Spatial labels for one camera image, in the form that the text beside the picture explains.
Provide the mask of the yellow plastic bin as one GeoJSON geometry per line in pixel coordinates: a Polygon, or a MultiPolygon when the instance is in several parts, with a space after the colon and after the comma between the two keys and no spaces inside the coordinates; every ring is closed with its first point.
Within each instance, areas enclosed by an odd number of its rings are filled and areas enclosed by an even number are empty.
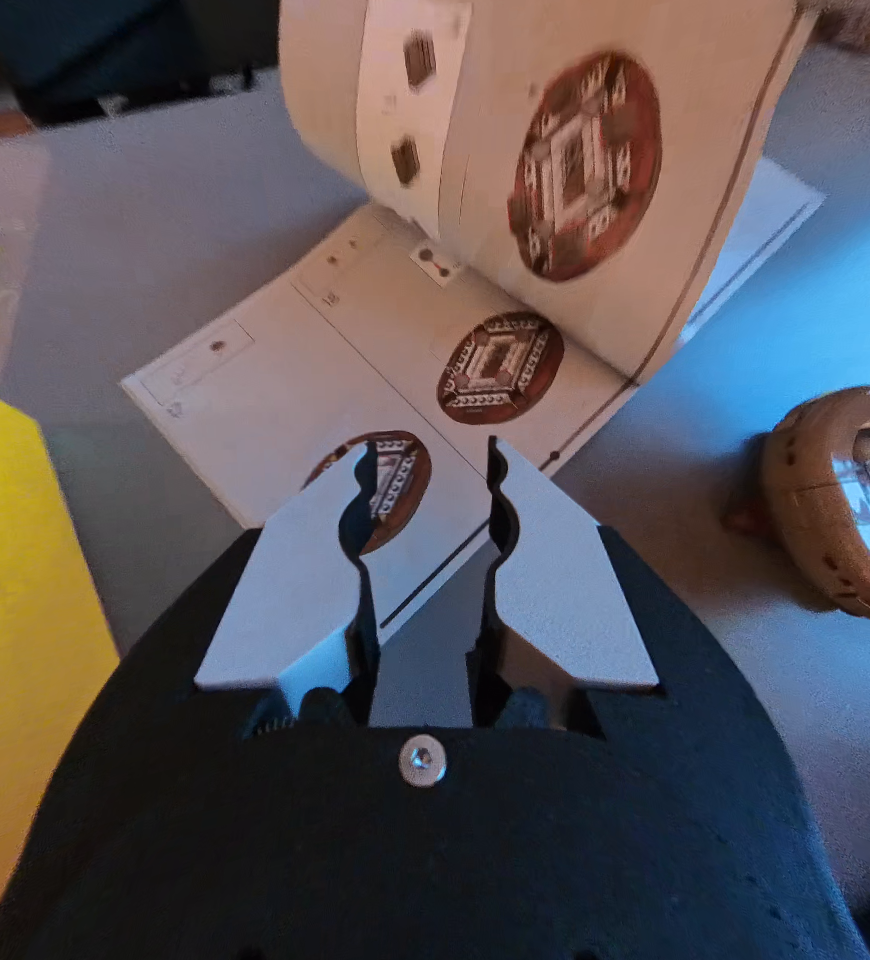
{"type": "Polygon", "coordinates": [[[118,662],[41,430],[0,400],[0,899],[118,662]]]}

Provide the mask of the yellow card in sleeve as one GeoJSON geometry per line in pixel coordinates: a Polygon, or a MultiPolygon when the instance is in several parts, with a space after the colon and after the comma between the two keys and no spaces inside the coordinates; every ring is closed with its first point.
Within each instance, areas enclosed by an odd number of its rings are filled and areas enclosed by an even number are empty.
{"type": "Polygon", "coordinates": [[[50,166],[40,135],[0,139],[0,381],[31,271],[50,166]]]}

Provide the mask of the grey desk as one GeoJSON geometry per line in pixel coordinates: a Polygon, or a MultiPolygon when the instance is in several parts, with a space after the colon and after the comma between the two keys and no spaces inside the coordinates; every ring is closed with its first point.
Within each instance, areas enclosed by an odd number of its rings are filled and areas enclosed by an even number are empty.
{"type": "MultiPolygon", "coordinates": [[[[122,389],[364,202],[246,93],[49,129],[0,398],[41,425],[118,653],[238,526],[122,389]]],[[[557,474],[731,654],[782,733],[852,909],[870,903],[870,621],[815,612],[784,556],[723,530],[744,446],[870,384],[870,58],[813,45],[768,156],[819,210],[557,474]]]]}

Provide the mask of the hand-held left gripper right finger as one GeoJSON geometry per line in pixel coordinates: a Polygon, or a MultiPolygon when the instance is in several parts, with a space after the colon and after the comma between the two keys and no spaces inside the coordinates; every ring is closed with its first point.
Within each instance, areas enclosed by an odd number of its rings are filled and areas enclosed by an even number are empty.
{"type": "Polygon", "coordinates": [[[496,556],[466,655],[474,726],[596,727],[589,692],[657,694],[599,523],[497,436],[486,480],[496,556]]]}

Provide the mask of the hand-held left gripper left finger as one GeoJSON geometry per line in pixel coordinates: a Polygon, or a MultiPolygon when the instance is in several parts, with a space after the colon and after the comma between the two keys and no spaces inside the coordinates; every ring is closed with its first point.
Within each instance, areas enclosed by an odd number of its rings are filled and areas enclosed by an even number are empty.
{"type": "Polygon", "coordinates": [[[268,691],[300,719],[313,690],[331,690],[369,721],[380,644],[361,556],[373,533],[374,441],[358,443],[266,521],[194,682],[198,690],[268,691]]]}

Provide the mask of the instruction booklet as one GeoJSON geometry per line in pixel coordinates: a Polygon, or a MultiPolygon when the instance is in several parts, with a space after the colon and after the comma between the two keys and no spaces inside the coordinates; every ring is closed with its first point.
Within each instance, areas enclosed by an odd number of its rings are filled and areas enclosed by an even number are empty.
{"type": "Polygon", "coordinates": [[[686,339],[809,2],[282,2],[287,112],[369,201],[124,381],[243,527],[385,435],[386,641],[686,339]]]}

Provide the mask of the brick-built plant pot model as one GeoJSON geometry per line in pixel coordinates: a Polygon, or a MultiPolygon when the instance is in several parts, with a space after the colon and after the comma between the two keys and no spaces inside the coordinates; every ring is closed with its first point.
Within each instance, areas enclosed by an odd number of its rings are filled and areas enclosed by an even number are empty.
{"type": "Polygon", "coordinates": [[[757,438],[752,477],[726,528],[776,544],[829,606],[870,619],[870,385],[792,408],[757,438]]]}

